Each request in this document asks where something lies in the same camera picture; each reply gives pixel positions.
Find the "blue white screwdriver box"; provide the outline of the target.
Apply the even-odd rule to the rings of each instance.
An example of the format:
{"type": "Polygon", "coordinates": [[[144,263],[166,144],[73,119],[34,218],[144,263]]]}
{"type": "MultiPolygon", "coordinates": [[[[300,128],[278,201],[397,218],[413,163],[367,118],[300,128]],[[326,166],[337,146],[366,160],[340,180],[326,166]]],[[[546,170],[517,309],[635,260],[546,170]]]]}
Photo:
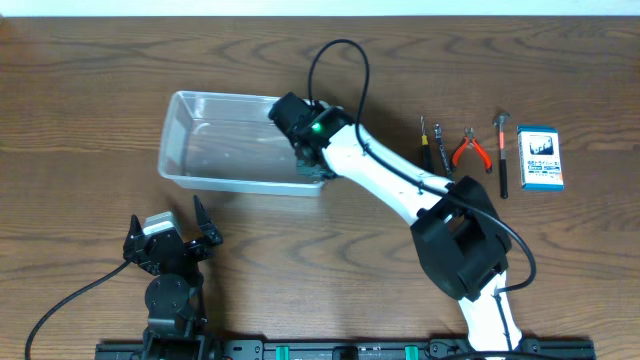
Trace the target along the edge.
{"type": "Polygon", "coordinates": [[[521,187],[525,191],[564,189],[558,130],[550,126],[517,127],[521,187]]]}

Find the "black mounting rail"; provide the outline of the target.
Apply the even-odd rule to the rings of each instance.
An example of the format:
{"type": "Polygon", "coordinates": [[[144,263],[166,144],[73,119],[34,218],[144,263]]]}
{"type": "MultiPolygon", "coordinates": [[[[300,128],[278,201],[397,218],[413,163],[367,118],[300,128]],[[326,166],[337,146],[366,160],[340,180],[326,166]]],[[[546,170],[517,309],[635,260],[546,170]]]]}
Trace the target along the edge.
{"type": "Polygon", "coordinates": [[[103,342],[96,346],[94,357],[99,360],[416,360],[479,359],[481,355],[462,338],[390,342],[152,339],[144,342],[103,342]]]}

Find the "small hammer black handle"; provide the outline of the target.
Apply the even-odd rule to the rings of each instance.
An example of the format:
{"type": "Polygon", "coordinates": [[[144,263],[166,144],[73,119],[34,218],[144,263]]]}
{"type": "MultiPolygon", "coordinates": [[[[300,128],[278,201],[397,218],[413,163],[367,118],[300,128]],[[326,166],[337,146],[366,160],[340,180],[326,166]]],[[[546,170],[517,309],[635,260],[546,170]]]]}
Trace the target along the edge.
{"type": "Polygon", "coordinates": [[[499,175],[500,175],[500,197],[507,199],[508,193],[508,168],[506,159],[506,147],[505,147],[505,124],[511,118],[511,115],[507,112],[499,113],[493,121],[495,127],[498,128],[499,137],[499,175]]]}

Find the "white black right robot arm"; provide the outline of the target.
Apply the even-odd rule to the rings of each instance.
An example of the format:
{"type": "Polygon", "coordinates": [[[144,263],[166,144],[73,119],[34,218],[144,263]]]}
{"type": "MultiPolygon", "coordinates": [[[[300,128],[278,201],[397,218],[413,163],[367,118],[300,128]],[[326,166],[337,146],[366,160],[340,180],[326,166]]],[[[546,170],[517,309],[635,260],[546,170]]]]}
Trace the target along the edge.
{"type": "Polygon", "coordinates": [[[421,268],[458,302],[473,350],[518,348],[522,332],[505,291],[512,242],[477,181],[454,182],[413,165],[337,106],[288,93],[268,117],[303,165],[353,181],[409,225],[421,268]]]}

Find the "black yellow screwdriver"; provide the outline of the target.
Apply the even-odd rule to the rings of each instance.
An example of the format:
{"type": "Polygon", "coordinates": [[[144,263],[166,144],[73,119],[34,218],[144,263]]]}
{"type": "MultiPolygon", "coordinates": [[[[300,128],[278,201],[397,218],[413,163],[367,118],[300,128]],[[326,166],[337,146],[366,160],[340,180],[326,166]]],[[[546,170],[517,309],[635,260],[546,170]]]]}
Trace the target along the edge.
{"type": "Polygon", "coordinates": [[[428,135],[426,131],[426,125],[424,116],[420,116],[420,124],[421,124],[421,149],[422,149],[422,164],[423,168],[429,172],[434,172],[432,153],[429,145],[428,135]]]}

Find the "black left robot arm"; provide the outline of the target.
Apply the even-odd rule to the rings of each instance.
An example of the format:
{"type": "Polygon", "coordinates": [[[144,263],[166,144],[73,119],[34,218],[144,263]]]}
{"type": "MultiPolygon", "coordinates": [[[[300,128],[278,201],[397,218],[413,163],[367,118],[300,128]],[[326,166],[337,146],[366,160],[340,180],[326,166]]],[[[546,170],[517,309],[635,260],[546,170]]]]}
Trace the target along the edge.
{"type": "Polygon", "coordinates": [[[123,245],[123,258],[153,276],[145,291],[148,310],[143,345],[133,359],[219,359],[221,345],[205,327],[204,276],[199,263],[214,254],[223,236],[198,196],[193,197],[201,235],[183,241],[175,222],[158,218],[145,226],[133,215],[123,245]]]}

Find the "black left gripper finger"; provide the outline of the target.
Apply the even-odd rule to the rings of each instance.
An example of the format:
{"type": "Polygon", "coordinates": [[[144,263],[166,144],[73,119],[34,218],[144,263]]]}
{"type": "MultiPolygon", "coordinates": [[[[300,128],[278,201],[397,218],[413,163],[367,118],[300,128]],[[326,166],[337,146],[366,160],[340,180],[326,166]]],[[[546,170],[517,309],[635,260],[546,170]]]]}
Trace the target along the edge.
{"type": "Polygon", "coordinates": [[[223,235],[211,220],[209,213],[197,195],[193,196],[193,202],[196,222],[202,233],[202,239],[211,246],[221,245],[223,243],[223,235]]]}
{"type": "Polygon", "coordinates": [[[125,237],[125,249],[136,250],[138,248],[138,245],[140,244],[140,241],[143,239],[144,232],[142,230],[139,219],[135,214],[132,214],[130,218],[128,233],[125,237]]]}

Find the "clear plastic container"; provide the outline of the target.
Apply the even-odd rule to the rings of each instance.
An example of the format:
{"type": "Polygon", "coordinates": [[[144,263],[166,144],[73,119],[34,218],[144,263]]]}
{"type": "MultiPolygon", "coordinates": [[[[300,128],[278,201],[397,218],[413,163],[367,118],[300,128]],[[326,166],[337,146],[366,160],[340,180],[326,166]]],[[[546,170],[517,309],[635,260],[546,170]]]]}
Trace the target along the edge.
{"type": "Polygon", "coordinates": [[[192,190],[316,197],[288,139],[268,118],[275,97],[177,91],[169,101],[158,173],[192,190]]]}

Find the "small steel wrench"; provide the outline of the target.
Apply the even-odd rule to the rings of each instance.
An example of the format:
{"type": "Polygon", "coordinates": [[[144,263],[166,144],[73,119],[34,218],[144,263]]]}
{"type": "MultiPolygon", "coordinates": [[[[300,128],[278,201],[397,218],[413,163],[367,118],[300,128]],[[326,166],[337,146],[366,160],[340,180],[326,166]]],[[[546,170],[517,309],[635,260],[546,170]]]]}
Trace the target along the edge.
{"type": "Polygon", "coordinates": [[[433,125],[433,129],[434,129],[434,135],[435,135],[435,140],[438,146],[438,150],[439,150],[439,154],[441,157],[441,161],[443,164],[443,169],[445,171],[446,176],[452,180],[453,179],[453,174],[452,174],[452,170],[451,167],[449,165],[449,161],[447,158],[447,152],[444,146],[444,142],[443,142],[443,138],[442,138],[442,128],[440,126],[439,123],[435,123],[433,125]]]}

